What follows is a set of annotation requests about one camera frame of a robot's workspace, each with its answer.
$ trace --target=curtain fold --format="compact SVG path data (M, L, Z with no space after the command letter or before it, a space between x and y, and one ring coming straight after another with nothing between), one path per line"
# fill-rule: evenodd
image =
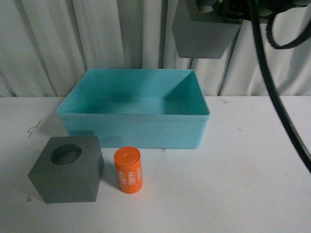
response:
M0 1L0 96L66 96L90 68L194 69L204 95L267 95L251 24L221 59L179 58L172 25L178 0ZM310 20L311 6L276 18L285 44ZM311 95L311 40L275 50L262 34L281 95Z

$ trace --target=small debris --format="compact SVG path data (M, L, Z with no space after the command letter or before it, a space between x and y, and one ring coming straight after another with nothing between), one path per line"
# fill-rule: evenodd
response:
M40 124L40 122L41 122L41 120L38 122L38 124L37 124L36 126L31 127L29 130L27 130L27 133L29 133L29 136L28 136L28 137L30 137L30 136L33 134L33 132L31 132L30 130L37 128L38 125Z

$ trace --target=label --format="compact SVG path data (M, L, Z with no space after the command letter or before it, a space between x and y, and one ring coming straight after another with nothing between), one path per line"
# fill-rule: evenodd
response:
M136 184L137 181L139 182L142 179L141 167L138 167L136 171L129 171L127 173L124 173L119 170L118 178L119 182L123 185L126 184L134 185Z

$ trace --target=circular hole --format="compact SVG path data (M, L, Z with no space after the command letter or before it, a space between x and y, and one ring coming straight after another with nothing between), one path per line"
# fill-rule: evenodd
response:
M51 161L56 165L66 165L77 160L82 148L77 144L66 144L53 151Z

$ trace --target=black cable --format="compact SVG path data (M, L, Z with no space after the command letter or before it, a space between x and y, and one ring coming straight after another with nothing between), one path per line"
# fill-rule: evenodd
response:
M290 117L288 116L283 106L283 103L280 97L278 96L276 87L272 80L270 70L268 68L266 55L265 55L263 42L262 42L262 37L261 37L259 17L257 14L257 6L255 3L255 0L247 0L247 1L248 1L249 14L250 14L250 18L251 18L252 26L253 26L257 57L258 57L262 77L266 84L270 99L298 155L300 156L301 160L304 162L309 172L311 172L310 153L308 149L306 148L306 146L304 145L303 141L301 140L297 130L294 127L294 124L292 123Z
M269 17L269 21L268 21L267 28L266 28L267 38L268 38L268 41L270 42L271 46L277 50L292 49L292 48L297 47L298 45L302 44L303 42L305 42L307 39L309 39L311 37L311 20L310 20L310 22L307 24L307 26L305 27L303 32L300 34L300 36L297 37L292 42L290 42L286 45L279 45L279 44L277 44L277 42L275 42L275 40L273 38L273 32L272 32L273 22L279 13L284 12L284 11L291 9L291 8L292 8L292 6L290 5L286 8L284 8L283 10L280 10L279 12L272 13Z

